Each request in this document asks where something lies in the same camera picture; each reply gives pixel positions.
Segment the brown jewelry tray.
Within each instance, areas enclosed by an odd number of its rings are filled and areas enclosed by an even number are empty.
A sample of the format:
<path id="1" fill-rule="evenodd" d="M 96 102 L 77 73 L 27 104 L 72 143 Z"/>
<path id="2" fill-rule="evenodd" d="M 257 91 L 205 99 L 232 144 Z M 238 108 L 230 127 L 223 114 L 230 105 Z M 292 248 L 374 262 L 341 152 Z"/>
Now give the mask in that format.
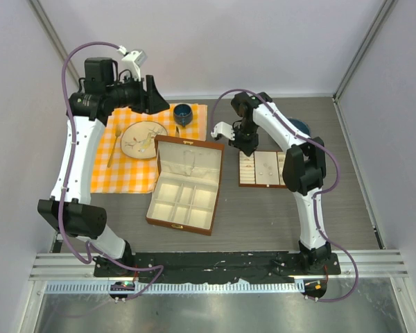
<path id="1" fill-rule="evenodd" d="M 285 156 L 282 151 L 255 151 L 251 156 L 240 151 L 239 186 L 286 189 L 282 176 Z"/>

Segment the brown jewelry box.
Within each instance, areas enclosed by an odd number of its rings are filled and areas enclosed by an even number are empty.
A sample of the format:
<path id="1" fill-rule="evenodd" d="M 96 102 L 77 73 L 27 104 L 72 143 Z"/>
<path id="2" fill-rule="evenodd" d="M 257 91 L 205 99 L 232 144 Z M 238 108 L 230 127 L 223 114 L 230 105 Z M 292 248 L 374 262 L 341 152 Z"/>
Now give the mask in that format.
<path id="1" fill-rule="evenodd" d="M 224 158 L 223 144 L 159 135 L 158 178 L 146 213 L 151 225 L 212 234 Z"/>

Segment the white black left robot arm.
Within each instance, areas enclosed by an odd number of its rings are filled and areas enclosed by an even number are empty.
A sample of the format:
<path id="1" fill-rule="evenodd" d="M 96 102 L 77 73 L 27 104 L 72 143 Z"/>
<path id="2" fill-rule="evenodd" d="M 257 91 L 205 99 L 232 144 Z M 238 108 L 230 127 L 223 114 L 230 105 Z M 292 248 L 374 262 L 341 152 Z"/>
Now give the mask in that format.
<path id="1" fill-rule="evenodd" d="M 88 58 L 77 92 L 66 95 L 67 142 L 58 180 L 37 211 L 61 234 L 69 250 L 97 271 L 125 277 L 135 267 L 130 244 L 107 224 L 104 208 L 91 204 L 91 183 L 97 149 L 108 119 L 117 108 L 157 114 L 170 105 L 152 75 L 137 78 L 133 70 L 117 71 L 111 58 Z"/>

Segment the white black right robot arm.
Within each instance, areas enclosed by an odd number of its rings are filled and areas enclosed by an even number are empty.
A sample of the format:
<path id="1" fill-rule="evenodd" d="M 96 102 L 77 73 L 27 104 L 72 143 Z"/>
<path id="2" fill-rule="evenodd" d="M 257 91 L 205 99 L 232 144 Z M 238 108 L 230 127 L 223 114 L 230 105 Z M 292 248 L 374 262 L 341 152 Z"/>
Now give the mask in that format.
<path id="1" fill-rule="evenodd" d="M 285 153 L 282 179 L 295 197 L 300 217 L 300 268 L 308 274 L 317 273 L 331 256 L 320 202 L 327 174 L 323 141 L 299 130 L 264 92 L 242 90 L 234 95 L 231 105 L 241 120 L 232 127 L 230 146 L 251 155 L 259 144 L 257 130 L 261 128 Z"/>

